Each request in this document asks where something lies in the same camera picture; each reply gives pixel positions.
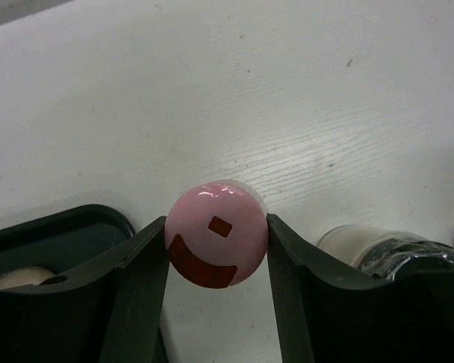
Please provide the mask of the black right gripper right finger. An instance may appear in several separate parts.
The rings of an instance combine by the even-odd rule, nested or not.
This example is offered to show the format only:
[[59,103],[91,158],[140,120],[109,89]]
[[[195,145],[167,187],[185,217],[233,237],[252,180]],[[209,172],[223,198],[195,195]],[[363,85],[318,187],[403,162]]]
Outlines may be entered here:
[[267,217],[285,362],[454,362],[454,269],[369,276]]

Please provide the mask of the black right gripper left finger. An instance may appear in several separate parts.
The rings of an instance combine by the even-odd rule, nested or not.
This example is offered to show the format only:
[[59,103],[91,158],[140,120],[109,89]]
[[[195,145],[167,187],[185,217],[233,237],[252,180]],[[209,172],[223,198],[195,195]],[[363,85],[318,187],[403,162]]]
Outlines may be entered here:
[[164,217],[40,285],[0,290],[0,362],[165,362]]

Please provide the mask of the yellow cap spice bottle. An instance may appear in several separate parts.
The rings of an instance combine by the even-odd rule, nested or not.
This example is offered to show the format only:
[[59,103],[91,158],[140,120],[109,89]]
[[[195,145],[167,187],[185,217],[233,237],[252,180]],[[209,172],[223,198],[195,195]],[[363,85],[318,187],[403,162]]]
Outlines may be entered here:
[[54,272],[40,266],[18,268],[0,274],[0,290],[7,290],[24,285],[40,285],[54,276]]

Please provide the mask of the pink cap spice bottle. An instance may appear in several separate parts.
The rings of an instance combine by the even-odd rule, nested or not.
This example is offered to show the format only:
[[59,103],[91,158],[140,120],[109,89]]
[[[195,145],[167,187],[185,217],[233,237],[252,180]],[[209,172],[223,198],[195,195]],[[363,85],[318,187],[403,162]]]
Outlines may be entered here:
[[176,271],[193,284],[225,289],[248,279],[269,243],[266,208],[245,183],[217,180],[186,191],[172,206],[164,243]]

